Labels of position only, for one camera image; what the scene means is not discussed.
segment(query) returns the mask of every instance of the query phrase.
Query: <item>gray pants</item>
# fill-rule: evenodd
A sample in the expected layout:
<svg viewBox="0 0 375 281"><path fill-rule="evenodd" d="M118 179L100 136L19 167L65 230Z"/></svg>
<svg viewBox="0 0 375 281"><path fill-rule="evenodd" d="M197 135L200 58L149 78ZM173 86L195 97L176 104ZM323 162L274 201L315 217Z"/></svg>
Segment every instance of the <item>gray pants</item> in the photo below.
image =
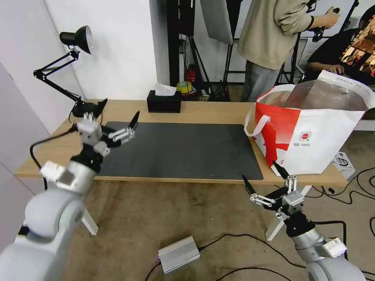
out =
<svg viewBox="0 0 375 281"><path fill-rule="evenodd" d="M241 102L255 102L259 96L268 92L273 87L278 74L279 70L263 68L247 61Z"/></svg>

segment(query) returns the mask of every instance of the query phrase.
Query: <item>black tissue box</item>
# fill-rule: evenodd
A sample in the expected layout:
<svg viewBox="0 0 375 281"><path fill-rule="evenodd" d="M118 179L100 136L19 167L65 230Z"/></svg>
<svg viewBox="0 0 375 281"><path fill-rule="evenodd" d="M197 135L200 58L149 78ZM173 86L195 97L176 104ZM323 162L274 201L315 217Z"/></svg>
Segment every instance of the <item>black tissue box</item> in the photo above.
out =
<svg viewBox="0 0 375 281"><path fill-rule="evenodd" d="M157 96L151 90L147 97L148 112L180 113L181 92L176 91L173 96Z"/></svg>

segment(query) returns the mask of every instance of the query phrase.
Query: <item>black desk mat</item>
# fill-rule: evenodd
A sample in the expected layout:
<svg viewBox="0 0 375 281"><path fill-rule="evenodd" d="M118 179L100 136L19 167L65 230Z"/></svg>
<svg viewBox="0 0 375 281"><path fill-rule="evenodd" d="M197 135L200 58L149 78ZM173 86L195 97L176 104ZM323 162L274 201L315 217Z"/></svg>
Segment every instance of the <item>black desk mat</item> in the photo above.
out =
<svg viewBox="0 0 375 281"><path fill-rule="evenodd" d="M108 122L114 129L128 122ZM100 176L262 180L243 125L139 123L136 137L104 158Z"/></svg>

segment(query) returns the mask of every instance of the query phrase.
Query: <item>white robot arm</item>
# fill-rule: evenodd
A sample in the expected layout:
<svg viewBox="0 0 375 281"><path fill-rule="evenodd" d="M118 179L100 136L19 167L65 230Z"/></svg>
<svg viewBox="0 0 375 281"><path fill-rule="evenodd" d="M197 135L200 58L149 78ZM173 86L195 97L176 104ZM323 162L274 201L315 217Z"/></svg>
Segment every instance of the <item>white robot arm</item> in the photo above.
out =
<svg viewBox="0 0 375 281"><path fill-rule="evenodd" d="M83 217L83 199L110 148L135 137L139 111L128 128L115 131L100 126L93 114L75 125L82 151L65 168L47 162L41 174L58 188L34 196L25 209L25 221L13 244L0 255L0 280L52 281L63 272L68 245Z"/></svg>
<svg viewBox="0 0 375 281"><path fill-rule="evenodd" d="M276 217L284 221L287 235L292 238L297 253L307 264L309 279L311 281L366 281L361 270L344 258L346 245L339 238L327 241L317 232L315 224L306 219L302 213L304 196L296 188L296 176L290 176L276 162L273 164L285 179L281 189L265 197L257 195L243 176L245 188L252 202L262 205L267 210L275 211Z"/></svg>

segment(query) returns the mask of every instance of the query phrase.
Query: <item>lamp base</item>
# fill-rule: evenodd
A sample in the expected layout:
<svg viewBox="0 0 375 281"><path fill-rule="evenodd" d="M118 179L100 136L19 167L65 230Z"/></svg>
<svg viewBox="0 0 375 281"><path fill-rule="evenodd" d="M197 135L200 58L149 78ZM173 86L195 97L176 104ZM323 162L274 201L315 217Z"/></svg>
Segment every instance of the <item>lamp base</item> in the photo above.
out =
<svg viewBox="0 0 375 281"><path fill-rule="evenodd" d="M73 114L73 116L79 118L82 118L85 113L93 113L94 117L98 118L102 113L106 103L107 99L98 102L97 105L95 103L84 102L79 99L73 107L71 113Z"/></svg>

